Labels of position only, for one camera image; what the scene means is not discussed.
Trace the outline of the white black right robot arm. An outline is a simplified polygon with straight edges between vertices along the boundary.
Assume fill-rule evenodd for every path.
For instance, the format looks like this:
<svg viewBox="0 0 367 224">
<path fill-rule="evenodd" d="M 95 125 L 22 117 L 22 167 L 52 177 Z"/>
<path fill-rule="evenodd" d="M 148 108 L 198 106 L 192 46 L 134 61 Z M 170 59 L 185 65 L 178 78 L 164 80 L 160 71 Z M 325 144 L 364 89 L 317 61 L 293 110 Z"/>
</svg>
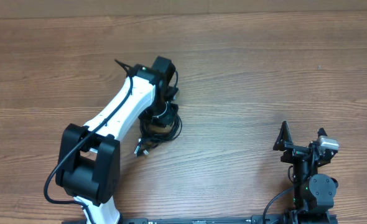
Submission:
<svg viewBox="0 0 367 224">
<path fill-rule="evenodd" d="M 318 168 L 327 165 L 340 148 L 336 139 L 328 137 L 323 128 L 317 132 L 317 139 L 308 146 L 294 144 L 287 121 L 283 121 L 274 143 L 275 151 L 282 151 L 281 162 L 288 163 L 287 174 L 292 187 L 282 191 L 266 205 L 262 223 L 337 223 L 337 216 L 329 214 L 334 206 L 338 181 L 320 174 Z M 293 193 L 293 208 L 281 215 L 267 215 L 269 207 L 282 196 Z"/>
</svg>

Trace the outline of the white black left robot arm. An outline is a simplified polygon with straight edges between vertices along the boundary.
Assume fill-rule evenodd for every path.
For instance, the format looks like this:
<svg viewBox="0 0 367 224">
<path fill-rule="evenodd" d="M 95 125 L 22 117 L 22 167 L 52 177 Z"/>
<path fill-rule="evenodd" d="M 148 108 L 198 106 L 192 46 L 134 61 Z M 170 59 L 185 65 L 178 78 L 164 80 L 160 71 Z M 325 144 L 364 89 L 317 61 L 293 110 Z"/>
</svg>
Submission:
<svg viewBox="0 0 367 224">
<path fill-rule="evenodd" d="M 173 141 L 182 130 L 179 91 L 170 81 L 179 73 L 170 59 L 158 56 L 151 67 L 118 62 L 124 85 L 108 105 L 83 126 L 69 124 L 62 134 L 57 165 L 44 184 L 45 199 L 57 205 L 79 205 L 81 223 L 121 223 L 113 195 L 120 178 L 120 147 L 140 121 L 142 136 L 135 156 Z"/>
</svg>

